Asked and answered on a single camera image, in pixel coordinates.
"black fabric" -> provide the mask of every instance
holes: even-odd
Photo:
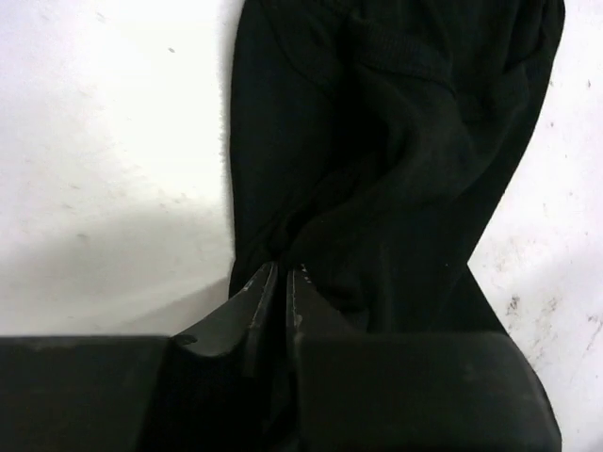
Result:
[[[499,328],[451,294],[528,145],[563,19],[562,0],[247,0],[231,293],[278,260],[368,331]]]

